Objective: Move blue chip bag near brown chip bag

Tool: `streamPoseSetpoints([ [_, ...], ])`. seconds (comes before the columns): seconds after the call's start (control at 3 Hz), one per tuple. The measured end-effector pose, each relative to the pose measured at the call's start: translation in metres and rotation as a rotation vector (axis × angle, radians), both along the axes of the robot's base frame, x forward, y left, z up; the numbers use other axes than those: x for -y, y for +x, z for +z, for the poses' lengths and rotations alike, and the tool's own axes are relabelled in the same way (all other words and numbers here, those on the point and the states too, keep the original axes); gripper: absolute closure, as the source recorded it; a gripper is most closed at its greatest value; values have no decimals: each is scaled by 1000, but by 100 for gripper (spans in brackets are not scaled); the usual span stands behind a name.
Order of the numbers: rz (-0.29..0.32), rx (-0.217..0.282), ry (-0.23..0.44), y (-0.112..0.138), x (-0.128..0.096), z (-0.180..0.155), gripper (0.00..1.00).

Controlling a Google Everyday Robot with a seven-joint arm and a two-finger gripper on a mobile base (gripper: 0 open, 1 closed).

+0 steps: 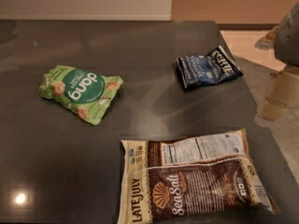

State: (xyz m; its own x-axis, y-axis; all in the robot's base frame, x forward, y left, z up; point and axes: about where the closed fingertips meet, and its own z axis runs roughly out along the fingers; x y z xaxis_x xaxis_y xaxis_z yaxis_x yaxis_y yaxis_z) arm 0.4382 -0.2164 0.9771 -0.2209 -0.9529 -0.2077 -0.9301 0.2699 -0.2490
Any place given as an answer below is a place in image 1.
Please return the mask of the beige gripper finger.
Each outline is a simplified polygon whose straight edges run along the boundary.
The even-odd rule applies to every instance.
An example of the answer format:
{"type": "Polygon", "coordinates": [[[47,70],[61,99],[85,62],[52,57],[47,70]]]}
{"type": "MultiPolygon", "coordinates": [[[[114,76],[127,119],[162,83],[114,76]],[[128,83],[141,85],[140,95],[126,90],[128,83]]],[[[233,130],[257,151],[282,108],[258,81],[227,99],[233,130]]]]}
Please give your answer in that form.
{"type": "Polygon", "coordinates": [[[280,119],[299,100],[299,67],[286,65],[274,75],[265,95],[260,116],[266,120],[280,119]]]}

